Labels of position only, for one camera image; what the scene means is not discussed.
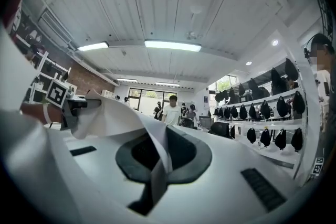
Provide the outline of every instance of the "wristband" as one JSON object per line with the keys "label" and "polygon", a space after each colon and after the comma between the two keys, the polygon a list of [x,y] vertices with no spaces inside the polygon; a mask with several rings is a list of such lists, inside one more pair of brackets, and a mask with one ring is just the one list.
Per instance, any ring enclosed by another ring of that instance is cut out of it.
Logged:
{"label": "wristband", "polygon": [[48,114],[48,105],[49,104],[44,104],[43,105],[43,115],[47,123],[52,123],[49,114]]}

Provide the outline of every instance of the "ceiling light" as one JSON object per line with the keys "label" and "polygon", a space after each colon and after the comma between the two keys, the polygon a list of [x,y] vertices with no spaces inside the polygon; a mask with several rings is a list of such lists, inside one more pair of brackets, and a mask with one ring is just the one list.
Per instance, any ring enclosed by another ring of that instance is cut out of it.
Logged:
{"label": "ceiling light", "polygon": [[119,81],[138,82],[136,79],[117,79]]}
{"label": "ceiling light", "polygon": [[175,83],[167,83],[167,82],[156,82],[156,85],[165,85],[165,86],[175,86],[175,87],[179,87],[179,84],[175,84]]}
{"label": "ceiling light", "polygon": [[108,47],[109,47],[109,45],[107,45],[106,42],[101,42],[101,43],[96,43],[96,44],[91,44],[91,45],[79,47],[78,50],[87,51],[87,50],[103,49],[103,48],[108,48]]}
{"label": "ceiling light", "polygon": [[198,44],[179,43],[171,41],[159,41],[159,40],[145,40],[147,48],[163,48],[163,49],[175,49],[175,50],[189,50],[198,52],[201,46]]}

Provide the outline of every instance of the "black slot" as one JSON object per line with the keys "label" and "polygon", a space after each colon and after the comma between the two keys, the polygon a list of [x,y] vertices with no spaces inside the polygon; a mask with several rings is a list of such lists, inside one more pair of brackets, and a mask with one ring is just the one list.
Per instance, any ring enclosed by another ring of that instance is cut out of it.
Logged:
{"label": "black slot", "polygon": [[86,146],[82,148],[78,148],[76,150],[70,150],[70,153],[72,154],[73,157],[86,154],[92,151],[96,151],[97,149],[94,146]]}
{"label": "black slot", "polygon": [[241,171],[241,174],[269,212],[286,201],[280,192],[255,168]]}

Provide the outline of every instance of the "black vent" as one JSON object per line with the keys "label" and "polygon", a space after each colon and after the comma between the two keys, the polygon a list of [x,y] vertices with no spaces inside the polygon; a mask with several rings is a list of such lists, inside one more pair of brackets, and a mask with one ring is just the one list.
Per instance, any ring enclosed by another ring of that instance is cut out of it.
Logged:
{"label": "black vent", "polygon": [[269,212],[286,201],[280,192],[255,168],[246,169],[241,174]]}

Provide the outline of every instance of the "brick wall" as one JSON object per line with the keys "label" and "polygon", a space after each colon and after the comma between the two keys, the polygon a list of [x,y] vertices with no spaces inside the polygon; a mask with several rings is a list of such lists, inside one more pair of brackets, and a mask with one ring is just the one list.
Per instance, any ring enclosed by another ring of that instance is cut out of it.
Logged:
{"label": "brick wall", "polygon": [[[101,93],[102,90],[114,92],[114,85],[91,73],[86,68],[75,62],[65,52],[58,49],[43,33],[39,31],[38,28],[35,27],[30,18],[22,13],[21,23],[17,30],[17,34],[26,39],[27,35],[32,30],[36,30],[41,34],[41,44],[43,44],[46,50],[49,52],[48,58],[66,69],[71,67],[67,82],[77,86],[76,94],[86,94],[88,90],[91,89],[95,89],[98,93]],[[54,73],[47,73],[47,71],[45,71],[45,73],[53,77],[55,71]]]}

